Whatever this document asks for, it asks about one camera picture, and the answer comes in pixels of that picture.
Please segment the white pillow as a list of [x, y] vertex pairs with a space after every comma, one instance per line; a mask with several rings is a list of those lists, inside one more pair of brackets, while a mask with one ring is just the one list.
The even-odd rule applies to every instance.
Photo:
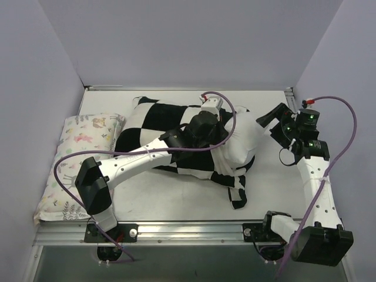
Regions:
[[248, 165], [253, 160], [265, 131], [247, 108], [236, 106], [235, 110], [235, 130], [230, 139], [217, 150], [217, 170], [227, 175], [234, 174], [235, 169]]

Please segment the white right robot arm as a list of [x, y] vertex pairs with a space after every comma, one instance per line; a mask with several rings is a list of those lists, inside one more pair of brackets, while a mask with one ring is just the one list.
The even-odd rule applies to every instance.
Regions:
[[337, 266], [353, 245], [351, 231], [343, 223], [335, 207], [327, 169], [332, 164], [328, 144], [319, 140], [318, 111], [303, 108], [294, 113], [280, 103], [256, 121], [267, 127], [274, 119], [270, 136], [294, 156], [303, 181], [307, 210], [300, 223], [283, 212], [268, 211], [260, 226], [267, 240], [278, 236], [291, 249], [288, 256], [297, 262]]

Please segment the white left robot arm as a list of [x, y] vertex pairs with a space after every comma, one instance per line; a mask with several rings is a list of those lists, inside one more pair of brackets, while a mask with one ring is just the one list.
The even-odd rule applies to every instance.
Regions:
[[114, 241], [119, 234], [112, 204], [112, 190], [133, 176], [158, 166], [167, 166], [190, 157], [194, 152], [214, 149], [230, 134], [218, 116], [201, 111], [188, 124], [164, 132], [150, 143], [125, 154], [97, 161], [85, 159], [75, 180], [83, 206], [93, 218], [98, 235]]

